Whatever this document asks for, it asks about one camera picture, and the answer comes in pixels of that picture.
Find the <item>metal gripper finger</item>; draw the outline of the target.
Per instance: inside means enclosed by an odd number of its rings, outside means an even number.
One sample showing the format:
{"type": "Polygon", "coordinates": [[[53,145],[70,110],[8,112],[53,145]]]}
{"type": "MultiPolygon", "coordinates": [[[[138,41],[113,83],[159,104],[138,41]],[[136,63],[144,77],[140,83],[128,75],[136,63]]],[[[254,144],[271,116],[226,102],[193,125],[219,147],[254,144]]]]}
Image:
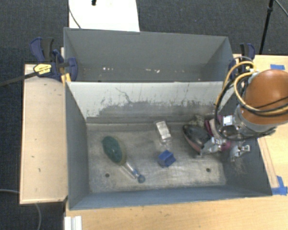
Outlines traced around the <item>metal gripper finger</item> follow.
{"type": "Polygon", "coordinates": [[[201,148],[200,155],[213,154],[217,152],[222,152],[227,146],[227,140],[223,138],[211,137],[207,142],[204,143],[203,148],[201,148]]]}
{"type": "Polygon", "coordinates": [[[236,158],[241,157],[243,154],[248,153],[251,151],[250,145],[236,145],[234,146],[229,153],[229,158],[231,162],[234,162],[236,158]]]}

